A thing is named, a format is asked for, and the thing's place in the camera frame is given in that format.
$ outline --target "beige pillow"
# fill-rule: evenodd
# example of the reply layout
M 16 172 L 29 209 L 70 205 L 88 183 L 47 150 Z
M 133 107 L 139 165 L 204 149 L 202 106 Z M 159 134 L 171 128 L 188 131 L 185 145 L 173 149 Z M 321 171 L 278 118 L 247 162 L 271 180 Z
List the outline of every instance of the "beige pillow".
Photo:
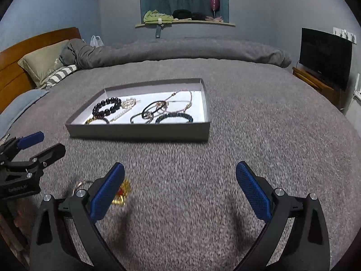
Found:
M 59 56 L 68 41 L 35 50 L 19 60 L 18 64 L 29 73 L 37 87 L 41 87 L 55 70 L 63 67 Z

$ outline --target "blue wall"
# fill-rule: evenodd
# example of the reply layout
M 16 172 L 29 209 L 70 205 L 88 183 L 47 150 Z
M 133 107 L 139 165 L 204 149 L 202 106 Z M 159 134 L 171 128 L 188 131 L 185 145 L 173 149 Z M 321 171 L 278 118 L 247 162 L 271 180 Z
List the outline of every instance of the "blue wall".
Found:
M 0 21 L 0 51 L 30 37 L 77 27 L 86 42 L 100 33 L 98 0 L 14 0 Z

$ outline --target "electrical outlet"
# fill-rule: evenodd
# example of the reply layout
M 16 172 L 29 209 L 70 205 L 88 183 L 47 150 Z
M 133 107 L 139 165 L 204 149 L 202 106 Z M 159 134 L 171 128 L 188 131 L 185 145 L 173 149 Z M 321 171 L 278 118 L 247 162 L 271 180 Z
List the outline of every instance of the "electrical outlet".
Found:
M 359 87 L 359 80 L 360 80 L 360 73 L 357 73 L 355 91 L 357 91 L 357 88 Z
M 347 40 L 353 42 L 354 44 L 357 43 L 356 35 L 354 35 L 351 32 L 348 32 L 347 30 L 342 30 L 340 28 L 334 27 L 333 34 L 338 37 L 343 37 L 344 39 L 347 39 Z
M 349 41 L 353 42 L 354 44 L 357 43 L 357 42 L 356 42 L 356 35 L 354 35 L 353 33 L 348 32 L 348 33 L 347 33 L 347 36 L 348 36 L 347 39 L 348 39 Z

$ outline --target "plastic bag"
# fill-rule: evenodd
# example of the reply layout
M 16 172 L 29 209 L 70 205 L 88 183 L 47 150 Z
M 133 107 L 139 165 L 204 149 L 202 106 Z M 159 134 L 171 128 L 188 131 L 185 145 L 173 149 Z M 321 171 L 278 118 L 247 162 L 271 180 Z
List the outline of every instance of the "plastic bag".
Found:
M 100 38 L 100 36 L 92 36 L 91 37 L 91 40 L 90 40 L 90 45 L 92 47 L 101 47 L 101 46 L 104 46 L 104 43 L 102 41 L 102 39 Z

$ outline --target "tray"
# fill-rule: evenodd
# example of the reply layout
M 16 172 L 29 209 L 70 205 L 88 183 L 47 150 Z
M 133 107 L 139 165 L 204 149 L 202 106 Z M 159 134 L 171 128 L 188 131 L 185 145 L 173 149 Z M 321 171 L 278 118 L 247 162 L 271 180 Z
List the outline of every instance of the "tray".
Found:
M 145 124 L 146 120 L 141 116 L 135 117 L 133 124 L 130 123 L 130 118 L 141 113 L 151 102 L 165 100 L 177 91 L 180 92 L 167 100 L 169 102 L 167 112 L 183 109 L 190 101 L 191 92 L 192 106 L 186 110 L 186 113 L 193 117 L 193 122 L 187 123 L 186 119 L 176 117 L 166 118 L 156 124 L 156 119 L 162 113 L 160 111 L 155 113 L 153 121 L 149 124 Z M 86 120 L 93 116 L 93 107 L 102 100 L 112 97 L 120 98 L 122 101 L 135 98 L 137 103 L 130 111 L 114 121 L 111 120 L 124 112 L 122 109 L 107 116 L 109 124 L 96 120 L 86 125 Z M 101 110 L 110 106 L 112 104 L 102 107 Z M 181 142 L 207 141 L 210 125 L 209 101 L 201 78 L 156 80 L 105 88 L 87 101 L 65 123 L 70 136 L 74 138 Z

